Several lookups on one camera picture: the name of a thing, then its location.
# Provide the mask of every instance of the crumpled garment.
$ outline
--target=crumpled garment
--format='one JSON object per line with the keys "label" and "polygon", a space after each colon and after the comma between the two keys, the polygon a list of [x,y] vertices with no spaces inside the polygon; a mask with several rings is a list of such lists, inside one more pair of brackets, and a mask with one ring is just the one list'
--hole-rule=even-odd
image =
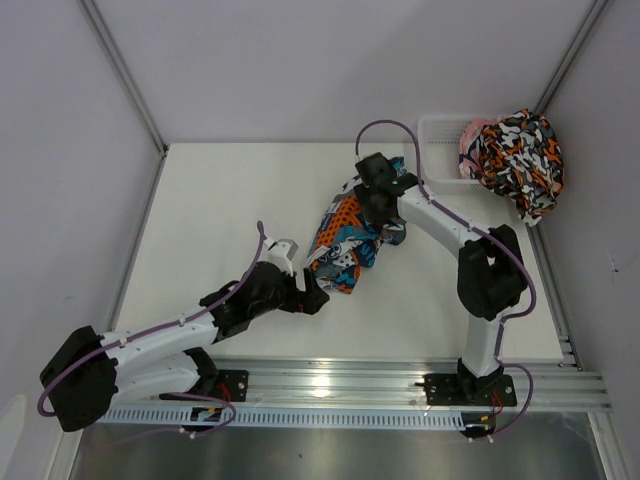
{"label": "crumpled garment", "polygon": [[[403,157],[391,159],[398,176],[406,169]],[[385,224],[365,221],[353,188],[362,183],[359,176],[342,186],[325,212],[307,256],[307,266],[318,285],[351,293],[360,278],[360,268],[373,266],[383,243],[399,245],[407,235],[404,220]]]}
{"label": "crumpled garment", "polygon": [[555,132],[543,115],[520,110],[485,126],[478,138],[480,183],[511,198],[529,225],[556,207],[564,189],[564,163]]}
{"label": "crumpled garment", "polygon": [[460,137],[460,149],[458,154],[458,164],[460,174],[464,179],[476,179],[482,171],[480,165],[480,133],[487,125],[495,125],[498,120],[489,118],[474,118],[467,125],[464,133]]}

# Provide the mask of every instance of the metal track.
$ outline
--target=metal track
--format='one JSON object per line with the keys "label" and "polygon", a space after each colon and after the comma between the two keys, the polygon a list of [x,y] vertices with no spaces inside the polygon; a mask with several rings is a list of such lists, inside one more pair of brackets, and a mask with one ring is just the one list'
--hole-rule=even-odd
{"label": "metal track", "polygon": [[[557,277],[549,254],[544,229],[542,225],[538,224],[527,230],[529,232],[529,239],[531,240],[531,246],[533,247],[533,253],[542,279],[542,285],[544,286],[544,291],[547,295],[547,300],[549,301],[551,317],[556,325],[556,331],[558,332],[562,351],[565,355],[565,359],[562,363],[564,365],[576,365],[578,370],[582,370],[580,357],[576,353],[571,340],[569,317],[564,306],[565,303],[562,298],[560,287],[556,281]],[[572,358],[567,358],[567,353],[569,353]]]}
{"label": "metal track", "polygon": [[[528,366],[535,381],[529,411],[610,412],[611,404],[602,376],[579,371],[568,338],[561,337],[560,340],[565,355],[562,366]],[[234,422],[237,426],[447,430],[461,425],[456,422],[462,412],[487,410],[426,405],[425,394],[415,383],[422,381],[426,373],[455,372],[456,363],[452,361],[229,357],[214,358],[214,361],[220,369],[250,372],[247,401],[238,407],[238,419]],[[519,370],[508,373],[513,376],[521,400],[520,406],[505,410],[518,411],[527,395],[529,382]],[[150,400],[113,408],[101,422],[215,425],[201,418],[193,419],[191,414],[195,406],[210,407],[211,404],[180,402],[176,405]]]}
{"label": "metal track", "polygon": [[87,19],[89,27],[96,37],[96,41],[102,48],[107,62],[109,62],[113,72],[116,74],[129,103],[140,117],[140,120],[147,130],[151,141],[158,150],[158,153],[160,155],[164,155],[167,150],[167,146],[162,140],[162,136],[158,131],[158,127],[153,116],[149,112],[149,108],[140,93],[140,89],[136,85],[120,49],[111,35],[98,5],[95,0],[77,0],[77,2],[80,10]]}
{"label": "metal track", "polygon": [[582,19],[580,26],[578,27],[578,31],[576,32],[573,40],[571,40],[571,44],[565,51],[556,71],[553,76],[549,80],[547,87],[545,88],[542,96],[538,100],[534,111],[536,113],[545,113],[549,104],[558,93],[558,90],[562,86],[565,78],[568,73],[571,71],[571,68],[575,64],[578,56],[584,49],[587,40],[591,37],[593,32],[595,31],[595,27],[598,22],[604,16],[607,6],[611,0],[594,0],[591,4],[591,7],[587,11],[586,15]]}
{"label": "metal track", "polygon": [[124,303],[124,297],[127,293],[127,287],[129,286],[129,280],[131,279],[133,267],[138,256],[138,250],[140,249],[140,244],[142,243],[144,229],[147,226],[149,214],[151,213],[151,207],[153,206],[153,199],[155,198],[156,191],[158,190],[158,185],[160,184],[160,179],[162,178],[162,170],[164,169],[165,160],[166,155],[163,155],[158,162],[158,166],[153,177],[153,182],[151,183],[151,188],[149,189],[149,196],[147,197],[147,200],[144,204],[144,210],[136,228],[136,236],[127,257],[127,263],[125,264],[124,270],[122,272],[122,277],[118,286],[118,292],[116,293],[116,296],[114,297],[113,302],[111,303],[111,306],[109,308],[106,325],[107,330],[115,329],[116,323],[118,322],[118,317],[120,316],[120,311],[122,310],[122,304]]}
{"label": "metal track", "polygon": [[631,476],[613,427],[612,415],[590,413],[589,421],[607,479],[629,480]]}
{"label": "metal track", "polygon": [[[278,428],[355,428],[372,430],[462,430],[460,412],[385,411],[308,408],[237,407],[236,427]],[[200,414],[194,419],[193,407],[167,405],[122,405],[109,410],[99,423],[127,423],[182,426],[214,426]],[[219,421],[231,418],[225,410]]]}

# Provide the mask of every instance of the red wire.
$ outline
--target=red wire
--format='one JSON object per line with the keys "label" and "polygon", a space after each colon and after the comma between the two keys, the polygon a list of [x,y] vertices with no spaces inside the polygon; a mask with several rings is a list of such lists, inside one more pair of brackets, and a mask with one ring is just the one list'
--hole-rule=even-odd
{"label": "red wire", "polygon": [[491,403],[493,403],[493,399],[494,398],[496,399],[496,401],[498,402],[498,405],[500,406],[500,410],[498,411],[498,413],[495,414],[495,416],[497,417],[504,410],[504,403],[502,402],[502,399],[500,398],[500,395],[498,395],[496,392],[493,392],[491,394]]}
{"label": "red wire", "polygon": [[227,386],[224,383],[220,384],[220,389],[222,390],[222,393],[224,394],[225,400],[227,402],[231,402],[231,392],[229,392],[229,389],[227,388]]}

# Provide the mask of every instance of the metal edge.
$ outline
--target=metal edge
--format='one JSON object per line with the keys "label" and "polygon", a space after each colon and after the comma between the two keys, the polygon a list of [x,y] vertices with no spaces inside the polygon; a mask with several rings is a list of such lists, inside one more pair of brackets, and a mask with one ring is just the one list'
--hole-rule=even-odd
{"label": "metal edge", "polygon": [[563,338],[566,338],[566,342],[571,345],[571,353],[575,359],[575,364],[579,370],[582,370],[583,365],[580,361],[580,355],[572,340],[571,328],[569,327],[569,315],[565,307],[565,301],[560,290],[560,286],[556,281],[557,275],[551,260],[551,255],[549,254],[549,248],[547,246],[548,243],[544,234],[543,226],[538,224],[535,227],[527,228],[527,230],[529,232],[534,257],[538,264],[538,270],[540,271],[542,285],[547,295],[549,308],[551,309],[551,316],[556,324],[556,330],[558,331],[561,342]]}
{"label": "metal edge", "polygon": [[140,249],[140,244],[142,243],[144,230],[145,230],[145,227],[147,226],[147,221],[149,220],[149,214],[151,213],[153,199],[155,198],[156,191],[158,190],[158,185],[160,184],[160,178],[162,177],[162,171],[164,169],[165,161],[166,161],[166,154],[163,154],[163,156],[160,158],[160,161],[158,162],[158,166],[154,174],[153,182],[151,184],[151,189],[149,190],[149,195],[147,196],[147,200],[145,201],[142,217],[136,229],[136,236],[134,238],[131,251],[129,252],[129,256],[127,258],[127,263],[125,265],[124,271],[122,273],[122,277],[119,282],[118,292],[112,302],[111,308],[109,309],[109,315],[107,317],[108,330],[112,330],[113,328],[115,328],[116,323],[118,321],[118,317],[120,315],[120,311],[122,310],[122,304],[124,303],[127,287],[129,286],[129,280],[131,280],[131,274],[133,272],[133,267],[136,263],[136,257],[138,256],[138,250]]}
{"label": "metal edge", "polygon": [[574,35],[573,40],[571,40],[569,47],[562,56],[558,67],[538,100],[534,109],[536,113],[545,113],[580,53],[584,50],[587,41],[591,38],[596,25],[604,16],[605,10],[610,3],[611,0],[595,0],[591,4],[591,7],[578,27],[578,31]]}
{"label": "metal edge", "polygon": [[48,472],[43,478],[47,480],[68,480],[76,460],[82,432],[62,433],[58,448],[52,457]]}
{"label": "metal edge", "polygon": [[140,93],[140,89],[136,85],[133,76],[127,68],[127,64],[124,61],[122,53],[107,27],[98,5],[94,0],[77,0],[77,3],[85,16],[89,27],[93,31],[98,44],[102,48],[107,62],[109,62],[109,65],[116,74],[129,103],[140,117],[142,124],[147,130],[147,133],[158,152],[161,155],[164,155],[167,146],[162,140],[162,136],[160,135],[155,120],[149,112],[149,108]]}
{"label": "metal edge", "polygon": [[629,480],[629,470],[615,432],[612,415],[589,413],[600,461],[608,480]]}

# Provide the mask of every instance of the white plastic basket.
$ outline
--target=white plastic basket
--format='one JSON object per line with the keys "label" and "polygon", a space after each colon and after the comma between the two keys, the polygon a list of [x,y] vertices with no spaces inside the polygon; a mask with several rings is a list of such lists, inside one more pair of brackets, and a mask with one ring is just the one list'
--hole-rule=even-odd
{"label": "white plastic basket", "polygon": [[482,187],[477,180],[460,175],[458,152],[460,137],[476,117],[496,118],[496,115],[425,115],[418,120],[418,141],[422,151],[425,181],[436,191]]}

